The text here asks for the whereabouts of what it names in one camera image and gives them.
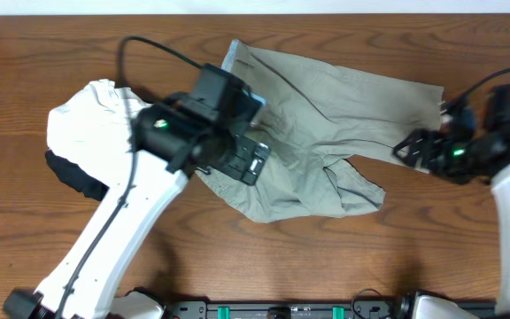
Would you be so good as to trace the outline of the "khaki green shorts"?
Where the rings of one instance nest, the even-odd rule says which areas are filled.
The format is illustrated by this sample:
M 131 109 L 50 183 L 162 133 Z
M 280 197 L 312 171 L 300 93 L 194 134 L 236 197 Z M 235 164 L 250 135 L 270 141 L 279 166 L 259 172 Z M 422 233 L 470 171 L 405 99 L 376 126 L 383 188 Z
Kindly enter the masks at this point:
M 223 68 L 266 105 L 248 136 L 271 153 L 248 186 L 220 173 L 203 182 L 254 222 L 378 211 L 383 188 L 350 164 L 359 155 L 394 163 L 393 147 L 416 128 L 441 125 L 440 86 L 332 66 L 233 41 Z

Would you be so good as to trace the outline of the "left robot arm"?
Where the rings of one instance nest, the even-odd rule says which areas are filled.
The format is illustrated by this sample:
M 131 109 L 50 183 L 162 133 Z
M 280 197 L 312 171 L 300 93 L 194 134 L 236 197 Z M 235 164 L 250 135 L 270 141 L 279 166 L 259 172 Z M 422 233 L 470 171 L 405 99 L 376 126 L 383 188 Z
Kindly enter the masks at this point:
M 156 103 L 131 123 L 130 168 L 119 175 L 61 263 L 34 292 L 13 290 L 10 318 L 160 318 L 150 295 L 115 292 L 153 224 L 197 168 L 253 185 L 269 149 L 245 137 L 265 105 L 248 89 L 192 93 Z

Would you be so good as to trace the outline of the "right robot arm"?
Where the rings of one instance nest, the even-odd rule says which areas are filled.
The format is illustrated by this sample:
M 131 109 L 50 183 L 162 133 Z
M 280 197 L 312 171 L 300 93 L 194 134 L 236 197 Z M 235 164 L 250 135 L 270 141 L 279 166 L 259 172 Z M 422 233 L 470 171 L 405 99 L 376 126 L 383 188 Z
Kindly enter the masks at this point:
M 408 167 L 419 167 L 451 183 L 489 179 L 498 213 L 501 270 L 495 316 L 510 318 L 510 128 L 470 140 L 418 128 L 395 145 L 392 154 Z

